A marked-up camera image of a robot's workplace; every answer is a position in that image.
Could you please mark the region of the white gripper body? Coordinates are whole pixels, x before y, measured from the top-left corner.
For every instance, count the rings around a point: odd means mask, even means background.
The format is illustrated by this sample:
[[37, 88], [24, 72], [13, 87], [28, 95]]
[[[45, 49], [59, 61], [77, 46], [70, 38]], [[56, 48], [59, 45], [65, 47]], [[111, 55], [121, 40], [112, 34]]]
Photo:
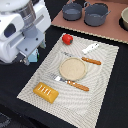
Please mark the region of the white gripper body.
[[18, 56], [22, 57], [22, 62], [29, 65], [28, 57], [32, 54], [34, 50], [38, 50], [38, 47], [45, 48], [45, 34], [39, 29], [34, 31], [26, 31], [24, 33], [25, 39], [17, 45], [19, 50]]

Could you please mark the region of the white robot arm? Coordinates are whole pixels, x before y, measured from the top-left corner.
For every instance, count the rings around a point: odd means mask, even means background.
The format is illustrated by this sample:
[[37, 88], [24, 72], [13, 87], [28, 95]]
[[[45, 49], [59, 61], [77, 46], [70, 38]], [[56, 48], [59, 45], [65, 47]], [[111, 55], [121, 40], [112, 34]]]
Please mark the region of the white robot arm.
[[50, 25], [44, 0], [0, 0], [0, 63], [34, 62]]

